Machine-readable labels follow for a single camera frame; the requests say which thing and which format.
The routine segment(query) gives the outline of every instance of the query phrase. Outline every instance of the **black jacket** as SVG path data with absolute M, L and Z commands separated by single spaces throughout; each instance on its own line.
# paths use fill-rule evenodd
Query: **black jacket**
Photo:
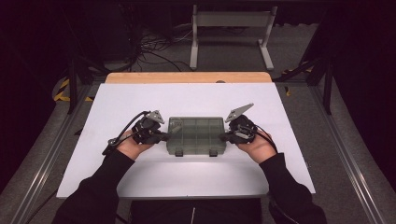
M 134 161 L 115 150 L 93 176 L 58 209 L 53 223 L 114 223 L 119 197 L 117 185 Z M 276 223 L 326 223 L 323 210 L 312 203 L 308 188 L 297 183 L 286 168 L 283 153 L 260 163 L 269 183 L 273 202 L 269 209 Z

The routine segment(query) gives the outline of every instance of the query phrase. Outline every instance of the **human hand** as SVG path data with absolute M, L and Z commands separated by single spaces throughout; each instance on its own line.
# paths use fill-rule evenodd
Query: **human hand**
M 132 131 L 126 131 L 123 134 L 123 137 L 129 136 L 132 134 Z M 124 141 L 122 141 L 117 150 L 123 153 L 125 156 L 131 158 L 131 160 L 136 160 L 140 153 L 146 151 L 154 145 L 145 145 L 145 144 L 137 144 L 136 141 L 131 137 L 128 137 Z
M 271 139 L 271 135 L 267 134 L 263 131 L 258 130 L 258 132 L 265 137 Z M 266 161 L 267 159 L 275 156 L 276 151 L 271 146 L 271 144 L 265 140 L 264 138 L 260 137 L 256 134 L 253 142 L 250 144 L 238 144 L 239 149 L 245 151 L 251 159 L 253 159 L 257 163 L 261 163 Z

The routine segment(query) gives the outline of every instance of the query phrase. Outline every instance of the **white table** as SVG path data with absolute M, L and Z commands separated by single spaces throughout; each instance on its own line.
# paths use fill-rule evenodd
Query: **white table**
M 169 117 L 223 117 L 254 103 L 245 115 L 270 133 L 294 178 L 315 189 L 274 83 L 102 84 L 57 197 L 66 198 L 103 161 L 107 140 L 144 110 L 160 110 L 167 132 Z M 235 145 L 210 158 L 169 155 L 165 142 L 144 152 L 118 186 L 121 198 L 260 197 L 268 191 L 261 168 Z

